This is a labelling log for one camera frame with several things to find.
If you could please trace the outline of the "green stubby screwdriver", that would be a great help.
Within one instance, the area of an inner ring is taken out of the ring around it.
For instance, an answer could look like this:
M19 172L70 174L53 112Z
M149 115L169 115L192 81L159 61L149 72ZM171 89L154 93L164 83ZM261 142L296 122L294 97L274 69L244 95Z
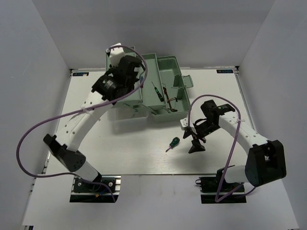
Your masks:
M178 137L173 138L173 140L170 142L169 147L166 149L166 152L173 149L175 146L177 146L180 142L180 139Z

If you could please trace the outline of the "dark green slim screwdriver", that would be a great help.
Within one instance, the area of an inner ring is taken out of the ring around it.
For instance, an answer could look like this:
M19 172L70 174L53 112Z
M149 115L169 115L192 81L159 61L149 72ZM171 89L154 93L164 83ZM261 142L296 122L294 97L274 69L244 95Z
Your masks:
M159 92L158 88L154 85L153 82L152 82L152 85L153 85L153 87L154 87L154 90L155 90L155 92L156 92L156 94L157 94L159 100L160 100L161 102L163 102L163 101L164 101L164 98L163 98L162 94Z

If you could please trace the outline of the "blue red precision screwdriver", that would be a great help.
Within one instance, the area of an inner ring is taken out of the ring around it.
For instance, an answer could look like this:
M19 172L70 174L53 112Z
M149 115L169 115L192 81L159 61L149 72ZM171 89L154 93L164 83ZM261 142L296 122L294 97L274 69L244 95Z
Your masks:
M143 77L143 76L140 76L140 85L141 85L141 89L143 88L143 79L144 79L144 77Z

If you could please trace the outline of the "green plastic toolbox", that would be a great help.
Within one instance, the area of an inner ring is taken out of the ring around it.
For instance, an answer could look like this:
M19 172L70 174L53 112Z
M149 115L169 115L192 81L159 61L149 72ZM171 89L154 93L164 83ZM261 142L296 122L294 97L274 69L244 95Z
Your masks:
M191 76L182 74L174 55L158 57L151 53L143 54L143 58L148 67L143 88L116 103L114 109L118 119L134 119L148 114L153 116L155 122L179 121L185 118L190 108L187 89L194 86ZM159 100L152 82L162 94L163 102ZM178 100L175 105L177 112L169 110L167 100L172 97Z

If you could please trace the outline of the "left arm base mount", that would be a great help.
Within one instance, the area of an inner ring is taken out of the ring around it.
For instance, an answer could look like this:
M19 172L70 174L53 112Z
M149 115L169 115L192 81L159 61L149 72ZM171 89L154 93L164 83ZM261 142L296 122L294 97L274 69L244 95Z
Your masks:
M103 176L101 183L107 187L89 184L79 177L74 177L70 203L115 203L120 193L121 176Z

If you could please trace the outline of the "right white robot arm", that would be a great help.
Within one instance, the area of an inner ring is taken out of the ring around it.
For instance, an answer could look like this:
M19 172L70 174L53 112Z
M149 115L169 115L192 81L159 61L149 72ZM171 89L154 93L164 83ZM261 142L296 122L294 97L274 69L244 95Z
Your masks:
M205 151L205 137L221 128L231 135L247 154L244 165L217 171L216 184L220 190L228 191L234 183L250 183L259 187L286 176L284 147L280 141L271 141L259 134L245 121L240 120L234 107L229 104L217 106L214 100L209 100L202 104L201 110L205 118L197 120L193 126L188 125L187 118L180 121L183 137L193 138L190 153Z

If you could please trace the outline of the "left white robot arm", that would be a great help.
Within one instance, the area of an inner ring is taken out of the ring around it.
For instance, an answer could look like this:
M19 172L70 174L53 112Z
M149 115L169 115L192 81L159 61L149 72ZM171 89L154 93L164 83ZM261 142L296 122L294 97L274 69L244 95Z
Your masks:
M105 72L92 86L81 112L74 115L53 136L47 134L43 141L52 155L71 173L85 179L90 191L101 187L101 174L86 160L79 146L86 134L115 105L115 100L134 90L142 61L133 56L124 56L116 67Z

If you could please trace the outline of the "angled hex key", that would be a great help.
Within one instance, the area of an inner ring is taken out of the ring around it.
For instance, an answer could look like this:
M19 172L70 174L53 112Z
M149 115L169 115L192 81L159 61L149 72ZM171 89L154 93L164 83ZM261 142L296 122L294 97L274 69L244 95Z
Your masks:
M177 109L175 108L176 102L178 102L176 97L172 97L167 100L167 104L169 106L169 110L171 112L177 112Z

